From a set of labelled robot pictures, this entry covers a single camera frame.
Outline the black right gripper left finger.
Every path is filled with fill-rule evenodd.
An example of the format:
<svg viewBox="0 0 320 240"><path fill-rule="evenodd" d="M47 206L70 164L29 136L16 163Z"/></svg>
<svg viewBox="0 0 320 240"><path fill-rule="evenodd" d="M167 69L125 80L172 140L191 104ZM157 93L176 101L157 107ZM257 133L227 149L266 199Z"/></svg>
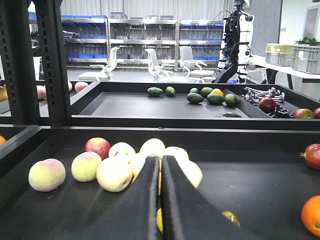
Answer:
<svg viewBox="0 0 320 240"><path fill-rule="evenodd" d="M86 240L156 240L159 158L148 156L132 186L84 229Z"/></svg>

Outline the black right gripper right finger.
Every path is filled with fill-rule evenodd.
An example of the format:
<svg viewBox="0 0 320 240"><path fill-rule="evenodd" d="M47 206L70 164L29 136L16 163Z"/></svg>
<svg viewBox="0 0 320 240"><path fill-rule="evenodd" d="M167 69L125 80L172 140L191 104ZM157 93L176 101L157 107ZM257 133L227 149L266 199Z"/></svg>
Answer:
<svg viewBox="0 0 320 240"><path fill-rule="evenodd" d="M223 216L194 188L173 156L161 163L161 208L165 240L258 240Z"/></svg>

